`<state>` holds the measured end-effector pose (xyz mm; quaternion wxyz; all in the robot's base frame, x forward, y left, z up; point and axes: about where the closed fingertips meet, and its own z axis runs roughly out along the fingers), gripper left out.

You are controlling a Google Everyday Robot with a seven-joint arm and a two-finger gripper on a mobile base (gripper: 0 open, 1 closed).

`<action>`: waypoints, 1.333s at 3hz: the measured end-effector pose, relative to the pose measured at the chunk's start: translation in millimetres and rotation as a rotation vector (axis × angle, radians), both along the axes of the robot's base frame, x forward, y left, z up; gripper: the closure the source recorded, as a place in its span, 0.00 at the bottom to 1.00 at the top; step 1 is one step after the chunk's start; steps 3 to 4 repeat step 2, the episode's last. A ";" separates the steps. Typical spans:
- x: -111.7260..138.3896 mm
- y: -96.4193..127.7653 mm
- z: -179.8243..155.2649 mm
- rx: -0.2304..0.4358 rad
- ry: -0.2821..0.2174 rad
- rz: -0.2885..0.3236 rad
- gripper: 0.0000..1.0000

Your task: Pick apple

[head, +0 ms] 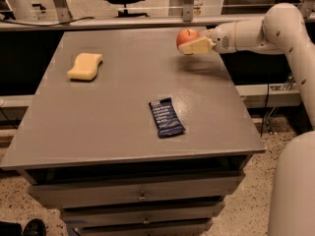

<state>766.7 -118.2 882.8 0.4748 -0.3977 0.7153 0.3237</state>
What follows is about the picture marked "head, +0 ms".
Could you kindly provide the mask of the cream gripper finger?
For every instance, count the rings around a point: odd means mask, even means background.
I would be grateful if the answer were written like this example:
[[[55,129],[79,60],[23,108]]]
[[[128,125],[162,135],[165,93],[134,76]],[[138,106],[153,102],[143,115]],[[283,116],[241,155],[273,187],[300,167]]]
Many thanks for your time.
[[[184,55],[206,54],[210,52],[216,44],[207,37],[199,37],[183,44],[180,44],[179,52]]]
[[[199,32],[200,37],[210,38],[212,36],[213,29],[206,29]]]

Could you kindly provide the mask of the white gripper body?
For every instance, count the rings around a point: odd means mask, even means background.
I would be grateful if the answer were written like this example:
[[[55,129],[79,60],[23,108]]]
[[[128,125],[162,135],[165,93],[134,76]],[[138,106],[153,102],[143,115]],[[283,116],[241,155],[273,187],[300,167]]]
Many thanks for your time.
[[[213,49],[220,54],[234,53],[236,23],[226,23],[215,27],[211,33],[211,39],[215,46]]]

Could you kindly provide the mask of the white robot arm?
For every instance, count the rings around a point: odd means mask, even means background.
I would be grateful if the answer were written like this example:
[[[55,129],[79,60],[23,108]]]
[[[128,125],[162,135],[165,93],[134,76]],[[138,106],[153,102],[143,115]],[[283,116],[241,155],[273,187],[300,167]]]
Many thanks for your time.
[[[268,236],[315,236],[315,44],[301,12],[292,4],[271,7],[262,19],[221,24],[214,29],[183,29],[176,46],[185,55],[252,51],[282,54],[291,81],[282,89],[297,89],[312,125],[295,137],[277,162]]]

